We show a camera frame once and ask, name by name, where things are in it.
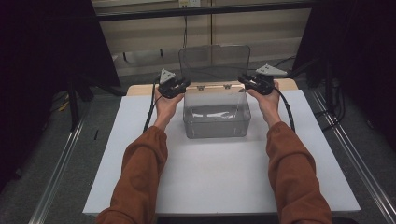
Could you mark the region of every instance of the white board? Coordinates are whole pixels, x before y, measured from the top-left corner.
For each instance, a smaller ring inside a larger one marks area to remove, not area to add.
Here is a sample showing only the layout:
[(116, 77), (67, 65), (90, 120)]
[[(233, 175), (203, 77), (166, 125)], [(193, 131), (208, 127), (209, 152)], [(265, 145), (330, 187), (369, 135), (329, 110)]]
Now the white board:
[[(320, 190), (332, 211), (360, 207), (302, 91), (283, 91), (291, 106), (296, 132), (317, 164)], [(246, 137), (189, 139), (183, 123), (183, 102), (166, 128), (168, 161), (158, 191), (159, 216), (253, 215), (276, 212), (268, 181), (265, 121), (257, 101), (247, 96), (251, 121)], [(120, 178), (124, 149), (141, 133), (150, 96), (123, 97), (106, 151), (83, 213), (97, 215), (109, 207)], [(285, 106), (281, 118), (289, 123)]]

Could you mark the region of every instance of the gray carpet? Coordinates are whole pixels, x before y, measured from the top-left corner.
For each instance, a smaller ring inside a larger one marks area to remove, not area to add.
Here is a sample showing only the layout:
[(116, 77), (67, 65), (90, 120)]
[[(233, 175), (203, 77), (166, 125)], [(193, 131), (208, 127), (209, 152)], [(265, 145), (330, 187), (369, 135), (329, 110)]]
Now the gray carpet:
[[(282, 64), (281, 68), (288, 69), (292, 62)], [(127, 90), (130, 85), (151, 83), (156, 74), (143, 76), (120, 77), (121, 89)], [(318, 106), (307, 89), (304, 77), (298, 77), (297, 83), (304, 89), (308, 103), (314, 112)], [(106, 141), (112, 129), (114, 118), (120, 105), (120, 97), (109, 95), (93, 88), (95, 98), (90, 103), (89, 116), (77, 141), (76, 147), (66, 167), (62, 182), (51, 204), (45, 223), (93, 223), (94, 218), (83, 215), (90, 192), (92, 181), (106, 148)], [(80, 108), (88, 106), (79, 102)], [(40, 196), (47, 185), (60, 153), (67, 141), (70, 129), (70, 113), (68, 108), (64, 112), (52, 113), (47, 130), (36, 146), (30, 159), (22, 167), (22, 177), (12, 180), (0, 195), (0, 223), (28, 223)], [(328, 124), (324, 118), (319, 118), (321, 127)], [(346, 117), (342, 126), (358, 149), (359, 153), (377, 178), (384, 191), (396, 202), (396, 153), (384, 137), (375, 129), (367, 125), (367, 118), (346, 98)], [(371, 198), (370, 193), (361, 181), (355, 168), (348, 161), (349, 158), (338, 143), (332, 131), (325, 132), (325, 136), (332, 146), (332, 150), (358, 202), (361, 211), (351, 214), (334, 214), (335, 217), (351, 217), (361, 224), (387, 223)], [(259, 217), (168, 217), (160, 218), (160, 223), (277, 223), (276, 216)]]

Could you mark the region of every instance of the sleeve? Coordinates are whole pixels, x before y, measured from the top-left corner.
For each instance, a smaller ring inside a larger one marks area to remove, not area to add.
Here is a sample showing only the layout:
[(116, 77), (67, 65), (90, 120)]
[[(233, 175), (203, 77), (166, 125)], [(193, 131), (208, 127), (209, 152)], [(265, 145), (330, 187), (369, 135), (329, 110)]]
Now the sleeve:
[(155, 126), (132, 142), (124, 152), (110, 207), (98, 215), (96, 223), (152, 223), (167, 156), (166, 134)]
[(315, 161), (299, 137), (284, 122), (267, 134), (268, 176), (281, 223), (332, 223), (332, 213), (320, 193)]

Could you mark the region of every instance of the brown sleeve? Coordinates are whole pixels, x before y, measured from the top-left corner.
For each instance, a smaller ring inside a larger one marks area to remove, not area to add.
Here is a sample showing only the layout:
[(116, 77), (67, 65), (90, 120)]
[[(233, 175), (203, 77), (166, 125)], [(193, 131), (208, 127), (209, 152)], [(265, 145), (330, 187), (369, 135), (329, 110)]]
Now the brown sleeve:
[(332, 223), (320, 193), (315, 161), (299, 137), (284, 123), (267, 134), (268, 176), (281, 223)]
[(110, 207), (98, 215), (96, 222), (151, 223), (167, 156), (166, 134), (155, 126), (132, 142), (125, 150)]

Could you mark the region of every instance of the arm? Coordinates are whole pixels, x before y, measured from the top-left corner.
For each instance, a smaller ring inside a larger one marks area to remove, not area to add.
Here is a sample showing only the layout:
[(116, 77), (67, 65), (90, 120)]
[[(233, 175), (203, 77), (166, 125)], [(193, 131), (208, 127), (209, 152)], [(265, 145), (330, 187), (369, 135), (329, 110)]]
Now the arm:
[(314, 158), (278, 114), (279, 95), (247, 91), (259, 102), (270, 130), (266, 151), (268, 177), (281, 223), (332, 223), (329, 205), (320, 193)]
[(157, 118), (154, 125), (129, 145), (122, 159), (121, 176), (114, 188), (110, 207), (97, 223), (152, 223), (157, 189), (168, 151), (164, 132), (183, 98), (166, 99), (156, 93)]

